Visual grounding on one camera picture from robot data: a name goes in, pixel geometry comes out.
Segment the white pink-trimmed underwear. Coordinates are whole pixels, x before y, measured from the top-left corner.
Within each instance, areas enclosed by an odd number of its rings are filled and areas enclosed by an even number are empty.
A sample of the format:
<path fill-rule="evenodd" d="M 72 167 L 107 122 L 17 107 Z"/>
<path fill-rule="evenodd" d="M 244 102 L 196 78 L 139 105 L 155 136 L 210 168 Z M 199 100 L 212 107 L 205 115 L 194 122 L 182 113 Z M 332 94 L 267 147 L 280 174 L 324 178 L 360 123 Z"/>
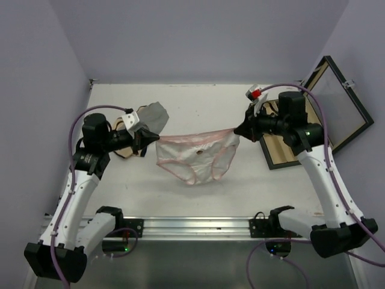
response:
<path fill-rule="evenodd" d="M 157 166 L 188 185 L 219 181 L 229 170 L 240 144 L 234 129 L 169 135 L 156 142 Z"/>

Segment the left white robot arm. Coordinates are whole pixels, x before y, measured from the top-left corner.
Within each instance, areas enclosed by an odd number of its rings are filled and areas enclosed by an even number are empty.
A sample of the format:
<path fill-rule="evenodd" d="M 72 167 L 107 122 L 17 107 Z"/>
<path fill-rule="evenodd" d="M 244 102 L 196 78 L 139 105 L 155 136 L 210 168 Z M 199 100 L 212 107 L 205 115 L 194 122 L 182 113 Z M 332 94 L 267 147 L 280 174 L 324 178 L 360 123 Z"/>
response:
<path fill-rule="evenodd" d="M 112 129 L 104 114 L 84 118 L 82 138 L 69 149 L 70 172 L 67 185 L 38 242 L 28 243 L 24 256 L 33 272 L 56 279 L 64 288 L 78 282 L 97 247 L 108 235 L 138 239 L 138 232 L 125 225 L 120 208 L 102 206 L 81 228 L 85 208 L 99 185 L 110 161 L 110 153 L 132 148 L 137 153 L 159 140 L 159 134 L 140 121 L 134 111 L 122 116 L 123 129 Z"/>

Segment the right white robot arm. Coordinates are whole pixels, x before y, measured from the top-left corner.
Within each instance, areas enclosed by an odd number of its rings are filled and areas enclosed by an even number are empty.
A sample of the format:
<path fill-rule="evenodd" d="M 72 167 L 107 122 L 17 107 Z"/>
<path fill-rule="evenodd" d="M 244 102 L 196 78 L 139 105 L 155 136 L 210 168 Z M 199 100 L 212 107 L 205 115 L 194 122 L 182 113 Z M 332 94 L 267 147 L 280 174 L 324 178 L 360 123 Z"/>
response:
<path fill-rule="evenodd" d="M 350 197 L 323 127 L 307 120 L 306 98 L 300 92 L 280 93 L 278 111 L 268 114 L 265 94 L 255 90 L 246 96 L 251 104 L 235 134 L 253 142 L 265 134 L 281 136 L 307 172 L 324 213 L 321 220 L 302 220 L 292 206 L 274 209 L 268 221 L 269 232 L 279 237 L 293 231 L 307 237 L 323 258 L 364 245 L 378 231 L 378 225 L 375 219 L 367 219 Z"/>

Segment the grey underwear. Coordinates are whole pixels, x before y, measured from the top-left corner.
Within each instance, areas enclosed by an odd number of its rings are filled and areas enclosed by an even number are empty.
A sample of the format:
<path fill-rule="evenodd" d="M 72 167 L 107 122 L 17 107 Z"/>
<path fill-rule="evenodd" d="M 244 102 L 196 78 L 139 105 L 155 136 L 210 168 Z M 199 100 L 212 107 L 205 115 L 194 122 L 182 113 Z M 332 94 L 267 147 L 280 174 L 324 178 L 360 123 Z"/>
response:
<path fill-rule="evenodd" d="M 169 120 L 167 110 L 159 102 L 140 107 L 137 114 L 140 122 L 155 134 L 160 134 Z"/>

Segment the beige underwear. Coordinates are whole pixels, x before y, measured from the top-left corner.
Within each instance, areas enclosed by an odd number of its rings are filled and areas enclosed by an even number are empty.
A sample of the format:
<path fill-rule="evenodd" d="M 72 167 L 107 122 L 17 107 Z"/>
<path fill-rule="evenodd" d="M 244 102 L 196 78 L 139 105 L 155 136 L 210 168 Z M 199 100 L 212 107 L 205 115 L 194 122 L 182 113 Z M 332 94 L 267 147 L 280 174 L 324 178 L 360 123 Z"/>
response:
<path fill-rule="evenodd" d="M 121 117 L 118 117 L 115 120 L 112 128 L 116 131 L 120 131 L 124 128 L 124 123 Z M 126 143 L 123 143 L 119 146 L 119 149 L 115 149 L 113 152 L 122 159 L 128 159 L 130 157 L 144 158 L 147 154 L 147 147 L 137 150 L 137 152 L 134 152 L 130 146 L 127 146 Z"/>

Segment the black wooden compartment box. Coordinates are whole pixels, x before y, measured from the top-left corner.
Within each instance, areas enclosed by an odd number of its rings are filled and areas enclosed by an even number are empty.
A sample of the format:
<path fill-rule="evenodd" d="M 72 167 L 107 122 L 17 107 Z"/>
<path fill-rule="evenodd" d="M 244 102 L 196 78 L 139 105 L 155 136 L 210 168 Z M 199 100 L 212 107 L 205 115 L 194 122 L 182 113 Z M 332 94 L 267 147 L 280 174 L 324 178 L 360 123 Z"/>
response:
<path fill-rule="evenodd" d="M 374 124 L 372 116 L 353 89 L 354 81 L 343 75 L 331 56 L 322 57 L 315 70 L 301 85 L 310 90 L 321 104 L 333 154 L 338 154 Z M 279 136 L 264 135 L 260 145 L 271 170 L 300 164 Z"/>

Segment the aluminium mounting rail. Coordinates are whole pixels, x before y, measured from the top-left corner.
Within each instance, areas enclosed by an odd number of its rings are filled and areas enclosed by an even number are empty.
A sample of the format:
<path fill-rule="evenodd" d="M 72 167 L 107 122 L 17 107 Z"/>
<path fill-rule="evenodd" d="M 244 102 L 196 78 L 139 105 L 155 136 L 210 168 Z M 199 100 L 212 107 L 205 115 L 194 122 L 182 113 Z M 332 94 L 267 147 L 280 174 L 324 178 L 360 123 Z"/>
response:
<path fill-rule="evenodd" d="M 141 239 L 144 241 L 246 241 L 264 238 L 251 238 L 249 219 L 268 219 L 267 216 L 256 217 L 133 217 L 144 219 Z M 280 214 L 277 223 L 270 221 L 274 229 L 289 231 L 285 238 L 310 238 L 314 226 L 324 221 L 319 217 L 306 216 L 294 210 Z"/>

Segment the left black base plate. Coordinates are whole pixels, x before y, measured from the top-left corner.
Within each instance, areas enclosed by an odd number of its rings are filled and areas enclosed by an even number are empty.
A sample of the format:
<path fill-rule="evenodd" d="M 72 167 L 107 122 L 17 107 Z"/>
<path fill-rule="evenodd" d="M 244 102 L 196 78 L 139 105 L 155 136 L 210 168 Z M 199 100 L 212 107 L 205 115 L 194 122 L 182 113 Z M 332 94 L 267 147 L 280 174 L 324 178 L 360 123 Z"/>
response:
<path fill-rule="evenodd" d="M 130 228 L 134 230 L 138 238 L 142 237 L 143 229 L 144 229 L 144 219 L 136 219 L 136 218 L 123 218 L 121 220 L 118 220 L 115 224 L 115 228 L 109 232 L 106 237 L 112 238 L 112 237 L 120 237 L 120 238 L 131 238 L 135 237 L 134 233 L 131 231 L 121 231 L 117 232 L 118 229 L 121 228 Z"/>

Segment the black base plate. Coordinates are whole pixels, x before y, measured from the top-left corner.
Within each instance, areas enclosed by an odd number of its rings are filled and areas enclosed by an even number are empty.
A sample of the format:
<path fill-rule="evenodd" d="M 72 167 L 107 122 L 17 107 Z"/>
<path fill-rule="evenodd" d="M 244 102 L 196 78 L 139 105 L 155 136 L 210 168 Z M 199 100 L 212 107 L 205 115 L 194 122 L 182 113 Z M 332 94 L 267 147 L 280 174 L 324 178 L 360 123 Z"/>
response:
<path fill-rule="evenodd" d="M 135 237 L 134 233 L 131 231 L 121 231 L 117 232 L 118 229 L 121 228 L 130 228 L 134 230 L 138 238 L 142 237 L 143 229 L 144 229 L 144 219 L 136 219 L 136 218 L 123 218 L 121 220 L 118 220 L 115 224 L 115 228 L 109 232 L 106 237 L 112 238 L 112 237 L 120 237 L 120 238 L 131 238 Z"/>
<path fill-rule="evenodd" d="M 285 238 L 291 233 L 283 229 L 274 229 L 268 219 L 249 219 L 249 232 L 251 238 Z"/>

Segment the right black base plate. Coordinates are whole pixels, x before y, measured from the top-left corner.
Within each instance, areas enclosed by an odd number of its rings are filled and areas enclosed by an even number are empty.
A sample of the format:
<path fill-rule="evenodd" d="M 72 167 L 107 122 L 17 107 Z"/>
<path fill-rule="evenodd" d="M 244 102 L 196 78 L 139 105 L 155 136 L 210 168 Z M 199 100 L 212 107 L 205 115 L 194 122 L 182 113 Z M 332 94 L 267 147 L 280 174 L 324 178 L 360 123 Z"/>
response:
<path fill-rule="evenodd" d="M 268 219 L 249 219 L 249 232 L 251 238 L 285 238 L 291 233 L 283 229 L 274 229 Z"/>

